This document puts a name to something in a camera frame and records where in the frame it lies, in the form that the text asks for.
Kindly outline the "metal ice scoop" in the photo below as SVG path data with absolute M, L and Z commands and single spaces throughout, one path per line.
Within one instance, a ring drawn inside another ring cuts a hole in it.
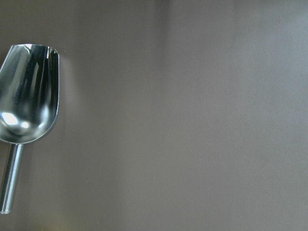
M 9 214 L 24 145 L 46 135 L 59 107 L 59 53 L 50 46 L 12 45 L 0 68 L 0 139 L 9 153 L 0 187 L 0 212 Z

